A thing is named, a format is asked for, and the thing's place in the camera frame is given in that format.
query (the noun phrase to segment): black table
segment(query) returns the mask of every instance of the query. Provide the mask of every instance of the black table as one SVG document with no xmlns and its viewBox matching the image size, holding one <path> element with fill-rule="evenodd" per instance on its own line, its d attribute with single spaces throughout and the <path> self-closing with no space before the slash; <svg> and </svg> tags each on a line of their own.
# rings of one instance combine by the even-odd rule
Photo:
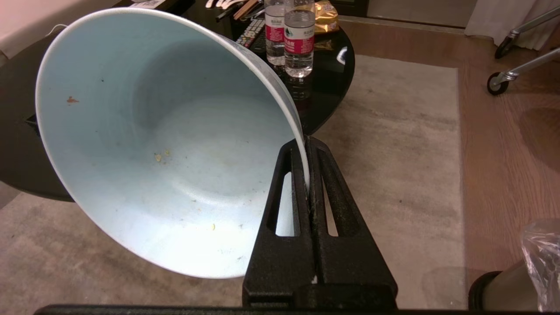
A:
<svg viewBox="0 0 560 315">
<path fill-rule="evenodd" d="M 173 0 L 162 9 L 180 14 L 202 26 L 236 40 L 249 22 L 227 17 L 216 22 L 219 9 L 204 8 L 203 0 Z M 119 5 L 128 5 L 123 0 Z M 38 196 L 71 201 L 47 158 L 35 118 L 35 81 L 43 55 L 57 34 L 26 48 L 0 67 L 0 180 Z M 314 133 L 344 98 L 354 75 L 354 50 L 343 30 L 315 38 L 313 72 L 285 82 L 298 108 L 304 134 Z"/>
</svg>

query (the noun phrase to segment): gray rug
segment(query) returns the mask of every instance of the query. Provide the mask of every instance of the gray rug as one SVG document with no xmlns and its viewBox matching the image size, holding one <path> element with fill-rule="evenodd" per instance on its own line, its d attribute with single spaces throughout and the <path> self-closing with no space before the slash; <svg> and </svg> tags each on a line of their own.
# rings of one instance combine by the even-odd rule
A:
<svg viewBox="0 0 560 315">
<path fill-rule="evenodd" d="M 356 56 L 316 134 L 331 148 L 401 308 L 464 308 L 457 70 Z M 240 305 L 242 279 L 196 279 L 116 244 L 74 203 L 0 185 L 0 314 L 52 303 Z"/>
</svg>

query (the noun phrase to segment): plastic bottle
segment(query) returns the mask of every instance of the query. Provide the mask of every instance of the plastic bottle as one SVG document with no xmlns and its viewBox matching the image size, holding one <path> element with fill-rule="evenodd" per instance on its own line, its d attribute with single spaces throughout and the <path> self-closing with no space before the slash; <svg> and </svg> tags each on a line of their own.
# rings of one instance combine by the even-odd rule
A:
<svg viewBox="0 0 560 315">
<path fill-rule="evenodd" d="M 313 69 L 314 0 L 286 0 L 284 24 L 286 73 L 292 77 L 305 77 Z"/>
<path fill-rule="evenodd" d="M 264 1 L 267 60 L 275 66 L 284 65 L 284 0 Z"/>
</svg>

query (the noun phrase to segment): white curtain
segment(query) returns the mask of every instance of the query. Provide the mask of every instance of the white curtain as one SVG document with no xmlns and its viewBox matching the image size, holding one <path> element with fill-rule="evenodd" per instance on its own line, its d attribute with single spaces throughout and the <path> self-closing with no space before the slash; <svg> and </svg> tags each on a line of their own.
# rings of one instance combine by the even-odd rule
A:
<svg viewBox="0 0 560 315">
<path fill-rule="evenodd" d="M 465 34 L 490 36 L 499 45 L 511 29 L 557 6 L 560 6 L 560 0 L 478 0 Z M 560 17 L 554 18 L 521 34 L 515 44 L 540 49 L 559 21 Z"/>
</svg>

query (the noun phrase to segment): bottle label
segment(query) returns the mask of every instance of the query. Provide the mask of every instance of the bottle label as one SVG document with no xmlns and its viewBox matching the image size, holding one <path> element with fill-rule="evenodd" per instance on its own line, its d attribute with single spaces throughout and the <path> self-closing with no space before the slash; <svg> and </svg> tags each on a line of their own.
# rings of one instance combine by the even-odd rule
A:
<svg viewBox="0 0 560 315">
<path fill-rule="evenodd" d="M 284 48 L 292 54 L 309 54 L 313 51 L 315 25 L 284 28 Z"/>
<path fill-rule="evenodd" d="M 270 41 L 284 41 L 284 17 L 264 15 L 266 23 L 267 39 Z"/>
</svg>

